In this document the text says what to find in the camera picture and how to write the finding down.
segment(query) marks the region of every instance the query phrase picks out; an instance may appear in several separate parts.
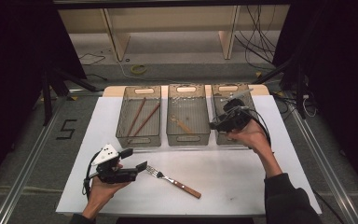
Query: person's right hand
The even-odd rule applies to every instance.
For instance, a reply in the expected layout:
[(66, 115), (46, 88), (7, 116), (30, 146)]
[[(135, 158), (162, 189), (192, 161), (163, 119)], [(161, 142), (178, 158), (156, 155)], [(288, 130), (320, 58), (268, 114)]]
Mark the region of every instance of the person's right hand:
[(250, 147), (257, 154), (271, 152), (263, 129), (252, 119), (242, 130), (233, 130), (227, 133), (227, 137), (242, 141), (246, 147)]

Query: black backdrop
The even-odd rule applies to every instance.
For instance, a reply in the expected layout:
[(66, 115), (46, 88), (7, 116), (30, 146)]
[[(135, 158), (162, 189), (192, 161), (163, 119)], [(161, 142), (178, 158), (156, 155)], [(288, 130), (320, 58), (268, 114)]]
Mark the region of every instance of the black backdrop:
[(41, 94), (41, 75), (52, 65), (86, 78), (57, 10), (0, 1), (0, 165)]
[[(312, 8), (291, 7), (282, 28), (274, 64), (285, 62), (310, 21)], [(309, 91), (358, 174), (358, 1), (337, 1), (324, 28), (303, 59)], [(296, 74), (291, 76), (296, 83)]]

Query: wooden handle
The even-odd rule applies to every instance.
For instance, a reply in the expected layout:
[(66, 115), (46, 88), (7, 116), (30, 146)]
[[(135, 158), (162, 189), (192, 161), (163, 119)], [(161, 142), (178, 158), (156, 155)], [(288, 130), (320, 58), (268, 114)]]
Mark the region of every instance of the wooden handle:
[(185, 125), (181, 120), (176, 121), (177, 125), (185, 132), (185, 133), (193, 133), (187, 125)]
[(154, 109), (152, 110), (152, 112), (149, 114), (149, 116), (144, 120), (144, 122), (141, 124), (141, 126), (138, 128), (138, 130), (136, 130), (136, 132), (132, 135), (132, 136), (136, 136), (136, 134), (138, 134), (138, 132), (141, 131), (141, 129), (145, 126), (145, 124), (150, 120), (150, 118), (154, 115), (154, 113), (156, 112), (156, 110), (159, 108), (159, 103), (156, 104), (156, 106), (154, 107)]
[(198, 199), (201, 197), (201, 194), (200, 194), (199, 192), (197, 192), (196, 190), (193, 190), (193, 189), (189, 188), (188, 186), (182, 184), (182, 183), (179, 182), (179, 181), (173, 180), (173, 184), (174, 184), (176, 187), (178, 187), (179, 189), (184, 190), (185, 192), (187, 192), (187, 193), (193, 195), (194, 197), (196, 197), (196, 198), (198, 198)]
[(133, 125), (135, 124), (135, 121), (138, 119), (139, 114), (141, 113), (142, 107), (144, 107), (145, 101), (146, 101), (146, 97), (144, 97), (144, 99), (142, 100), (141, 104), (138, 107), (138, 111), (136, 111), (135, 118), (133, 118), (132, 124), (131, 124), (128, 132), (127, 132), (127, 137), (130, 136), (130, 133), (131, 133), (132, 128), (133, 128)]

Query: black curtain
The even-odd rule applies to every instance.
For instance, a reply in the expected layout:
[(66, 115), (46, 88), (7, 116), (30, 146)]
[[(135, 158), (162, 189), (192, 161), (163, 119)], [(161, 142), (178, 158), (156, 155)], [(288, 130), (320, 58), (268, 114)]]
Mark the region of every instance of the black curtain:
[(308, 60), (310, 90), (358, 174), (358, 3), (340, 1), (323, 40)]
[(51, 66), (86, 78), (58, 11), (1, 0), (0, 165), (40, 96), (41, 76)]

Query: person's left hand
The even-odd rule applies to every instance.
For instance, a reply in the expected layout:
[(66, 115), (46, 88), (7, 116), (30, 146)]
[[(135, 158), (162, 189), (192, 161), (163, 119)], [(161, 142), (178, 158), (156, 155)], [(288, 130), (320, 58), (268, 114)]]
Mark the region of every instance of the person's left hand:
[(103, 183), (98, 176), (94, 176), (92, 178), (89, 202), (83, 211), (83, 217), (94, 219), (98, 212), (113, 198), (115, 193), (129, 184), (130, 182), (106, 184)]

